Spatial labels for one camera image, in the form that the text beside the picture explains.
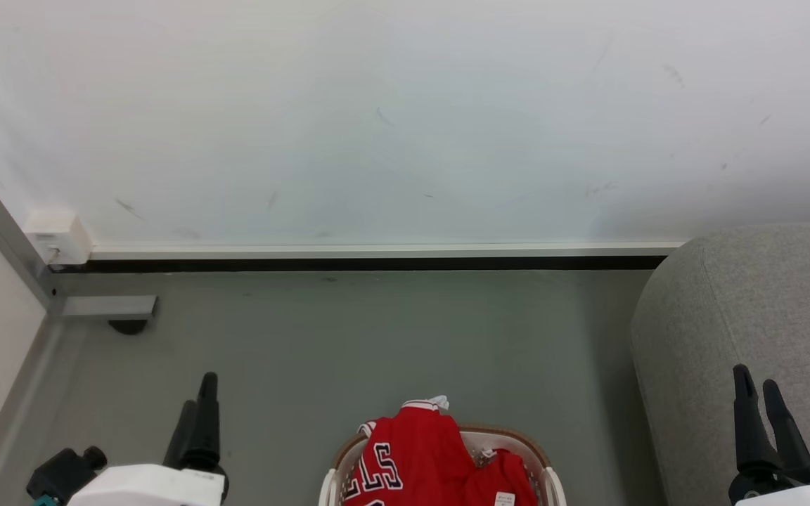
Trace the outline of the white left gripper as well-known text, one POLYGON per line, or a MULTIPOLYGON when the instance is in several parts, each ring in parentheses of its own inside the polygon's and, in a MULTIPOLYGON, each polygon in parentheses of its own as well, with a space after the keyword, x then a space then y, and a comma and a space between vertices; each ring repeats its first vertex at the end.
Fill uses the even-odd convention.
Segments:
POLYGON ((207 472, 222 471, 218 375, 206 372, 196 400, 182 406, 162 465, 106 468, 67 506, 221 506, 229 480, 207 472), (192 469, 177 470, 186 447, 187 467, 192 469))

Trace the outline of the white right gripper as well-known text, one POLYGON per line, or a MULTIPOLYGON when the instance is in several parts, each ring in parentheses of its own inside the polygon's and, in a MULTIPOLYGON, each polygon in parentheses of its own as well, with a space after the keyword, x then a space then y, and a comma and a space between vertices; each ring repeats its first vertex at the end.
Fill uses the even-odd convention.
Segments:
POLYGON ((777 382, 763 382, 775 450, 763 425, 759 395, 746 365, 733 366, 733 381, 734 448, 740 474, 733 478, 728 490, 731 506, 810 506, 810 452, 777 382), (783 474, 752 473, 755 469, 778 470, 778 457, 783 474))

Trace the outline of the red basketball jersey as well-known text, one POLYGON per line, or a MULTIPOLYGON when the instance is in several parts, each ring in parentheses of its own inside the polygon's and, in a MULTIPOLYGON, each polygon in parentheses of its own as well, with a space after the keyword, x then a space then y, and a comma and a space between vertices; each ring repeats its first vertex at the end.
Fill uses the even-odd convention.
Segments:
POLYGON ((344 506, 464 506, 476 465, 446 395, 406 401, 393 417, 363 423, 366 445, 347 480, 344 506))

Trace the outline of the grey fabric sofa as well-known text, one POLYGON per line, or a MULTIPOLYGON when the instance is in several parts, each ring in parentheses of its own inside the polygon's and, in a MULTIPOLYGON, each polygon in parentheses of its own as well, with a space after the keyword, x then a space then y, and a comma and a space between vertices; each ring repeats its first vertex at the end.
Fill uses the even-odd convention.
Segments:
POLYGON ((810 223, 679 247, 643 289, 631 349, 669 506, 729 504, 734 365, 778 383, 810 451, 810 223))

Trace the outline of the white laundry basket brown rim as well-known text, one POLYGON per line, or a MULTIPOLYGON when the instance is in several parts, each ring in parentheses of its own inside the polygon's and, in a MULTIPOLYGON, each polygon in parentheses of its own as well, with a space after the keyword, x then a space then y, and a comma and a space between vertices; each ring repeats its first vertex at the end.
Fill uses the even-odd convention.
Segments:
MULTIPOLYGON (((524 462, 528 480, 537 496, 538 506, 567 506, 565 490, 551 461, 534 440, 517 430, 480 424, 460 424, 461 436, 476 465, 483 467, 491 461, 482 452, 505 449, 519 455, 524 462)), ((354 469, 368 436, 358 432, 340 448, 319 492, 318 506, 342 506, 346 480, 354 469)))

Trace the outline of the white and black baseboard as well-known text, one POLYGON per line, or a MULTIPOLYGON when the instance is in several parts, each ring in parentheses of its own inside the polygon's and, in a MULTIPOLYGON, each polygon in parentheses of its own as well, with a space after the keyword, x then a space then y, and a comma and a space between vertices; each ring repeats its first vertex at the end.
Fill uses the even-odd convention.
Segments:
POLYGON ((681 243, 588 242, 459 245, 150 245, 92 249, 83 264, 54 273, 305 271, 650 270, 681 243))

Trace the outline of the white wall outlet box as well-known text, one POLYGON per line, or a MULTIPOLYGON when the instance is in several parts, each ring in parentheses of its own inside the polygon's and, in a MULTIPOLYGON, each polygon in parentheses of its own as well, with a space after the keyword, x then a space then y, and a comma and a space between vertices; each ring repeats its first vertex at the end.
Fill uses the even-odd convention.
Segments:
POLYGON ((93 241, 74 212, 35 210, 26 218, 22 232, 48 266, 84 265, 91 257, 93 241))

